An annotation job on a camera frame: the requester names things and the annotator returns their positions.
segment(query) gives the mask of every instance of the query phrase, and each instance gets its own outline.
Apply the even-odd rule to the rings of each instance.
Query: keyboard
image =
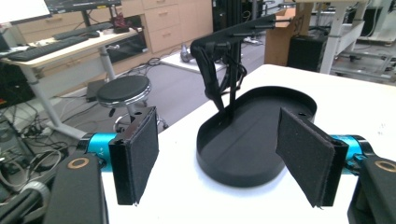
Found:
[[[83,41],[88,40],[89,38],[86,36],[72,36],[63,40],[59,40],[52,44],[48,44],[46,46],[37,47],[34,49],[28,49],[23,52],[15,53],[7,56],[11,61],[17,62],[28,62],[35,58],[39,58],[41,56],[47,55],[49,53],[55,52],[60,49],[65,49],[67,47],[76,45]]]
[[[79,36],[79,35],[85,35],[85,34],[89,34],[92,32],[96,32],[96,31],[102,31],[105,29],[108,29],[110,27],[113,27],[113,24],[111,24],[110,22],[104,22],[104,23],[99,23],[99,24],[95,24],[92,26],[88,26],[85,28],[80,28],[77,30],[72,30],[72,31],[67,31],[64,33],[60,33],[60,34],[56,34],[53,35],[52,37],[56,40],[62,40],[71,36]]]

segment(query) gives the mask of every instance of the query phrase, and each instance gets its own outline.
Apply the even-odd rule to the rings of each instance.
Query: office desk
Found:
[[[274,30],[267,31],[264,62],[270,64],[287,65],[290,50],[290,39],[294,35],[308,35],[313,3],[331,3],[335,7],[332,25],[321,60],[320,73],[330,74],[334,57],[347,49],[355,48],[356,40],[361,36],[364,21],[363,15],[368,0],[293,0],[297,3],[294,10],[287,9],[277,13],[278,20],[288,19],[292,14],[291,23],[280,22]],[[344,23],[347,8],[356,5],[354,21]]]
[[[2,60],[1,62],[14,64],[21,68],[30,87],[35,93],[35,96],[38,98],[40,104],[42,104],[44,110],[49,115],[51,120],[49,126],[52,129],[80,139],[85,133],[61,122],[59,116],[50,103],[50,97],[56,95],[57,93],[76,87],[78,84],[83,83],[93,77],[97,77],[104,72],[107,72],[110,80],[114,79],[115,74],[110,58],[106,52],[106,45],[128,38],[135,34],[136,32],[133,30],[131,30],[129,33],[118,35],[101,34],[100,37],[91,38],[82,43],[76,44],[66,49],[55,51],[51,54],[36,58],[29,62],[13,62],[10,60]],[[70,66],[68,69],[58,72],[52,76],[42,78],[38,77],[40,75],[40,70],[46,66],[64,61],[69,58],[77,58],[78,56],[95,50],[100,52],[100,57],[75,66]]]
[[[247,75],[237,95],[260,86],[305,92],[318,104],[319,128],[359,134],[379,156],[396,161],[396,88],[267,64]],[[287,169],[251,189],[210,179],[195,158],[196,135],[216,112],[207,102],[159,134],[160,154],[138,206],[117,205],[112,174],[103,173],[110,223],[347,223],[353,175],[342,176],[334,207],[323,209],[310,206]]]

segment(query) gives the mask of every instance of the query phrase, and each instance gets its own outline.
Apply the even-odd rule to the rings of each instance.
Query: white tabletop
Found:
[[[246,77],[237,95],[260,86],[310,95],[318,104],[320,129],[361,135],[378,156],[396,161],[395,87],[263,65]],[[216,112],[208,102],[159,135],[160,154],[138,206],[117,205],[112,174],[103,174],[110,223],[348,223],[353,175],[341,177],[334,206],[323,209],[310,206],[286,168],[257,188],[231,188],[210,179],[195,158],[196,135]]]

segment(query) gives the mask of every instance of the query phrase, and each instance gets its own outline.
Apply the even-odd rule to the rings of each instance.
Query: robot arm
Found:
[[[396,223],[396,162],[376,156],[364,138],[332,137],[303,115],[282,108],[276,153],[312,206],[332,206],[346,169],[359,176],[347,211],[349,222]]]

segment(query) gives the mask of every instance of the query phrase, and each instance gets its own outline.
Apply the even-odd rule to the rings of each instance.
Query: table leg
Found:
[[[110,57],[108,56],[107,50],[105,47],[99,48],[100,58],[102,60],[103,67],[107,71],[108,78],[110,80],[116,79],[116,75],[113,70],[113,65],[111,64]]]
[[[51,123],[48,125],[52,129],[60,133],[64,133],[76,139],[81,139],[81,137],[84,136],[86,133],[71,126],[65,125],[61,122],[61,119],[59,118],[55,109],[52,107],[49,98],[47,98],[45,93],[41,90],[40,83],[38,79],[35,77],[35,72],[29,67],[23,67],[23,66],[21,66],[21,70],[25,75],[30,88],[35,93],[35,97],[37,97],[40,104],[43,106],[44,110],[48,114],[49,119],[51,120]]]
[[[347,4],[335,4],[335,14],[332,20],[332,29],[330,30],[327,39],[322,65],[320,67],[320,73],[330,74],[330,70],[332,69],[332,62],[334,61],[335,52],[337,51],[338,43],[341,38],[341,32],[343,29],[342,26],[344,22],[344,17],[346,15]]]

